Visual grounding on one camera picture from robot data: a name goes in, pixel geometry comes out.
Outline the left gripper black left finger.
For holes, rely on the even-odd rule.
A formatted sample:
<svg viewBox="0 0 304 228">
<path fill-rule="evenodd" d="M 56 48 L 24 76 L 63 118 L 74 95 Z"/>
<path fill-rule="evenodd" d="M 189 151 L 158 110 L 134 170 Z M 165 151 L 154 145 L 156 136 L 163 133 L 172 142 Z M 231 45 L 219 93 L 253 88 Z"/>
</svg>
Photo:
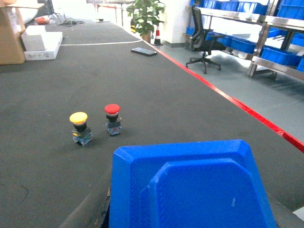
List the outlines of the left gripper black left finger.
<svg viewBox="0 0 304 228">
<path fill-rule="evenodd" d="M 93 190 L 59 225 L 60 228 L 109 227 L 112 167 L 107 168 Z"/>
</svg>

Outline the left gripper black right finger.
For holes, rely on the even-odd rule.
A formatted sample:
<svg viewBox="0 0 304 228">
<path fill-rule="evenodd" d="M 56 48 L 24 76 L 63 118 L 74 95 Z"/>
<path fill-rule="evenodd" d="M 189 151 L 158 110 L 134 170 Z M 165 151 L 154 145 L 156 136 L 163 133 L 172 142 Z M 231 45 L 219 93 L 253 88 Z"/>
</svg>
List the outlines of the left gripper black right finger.
<svg viewBox="0 0 304 228">
<path fill-rule="evenodd" d="M 304 221 L 279 203 L 269 193 L 267 198 L 278 228 L 304 228 Z"/>
</svg>

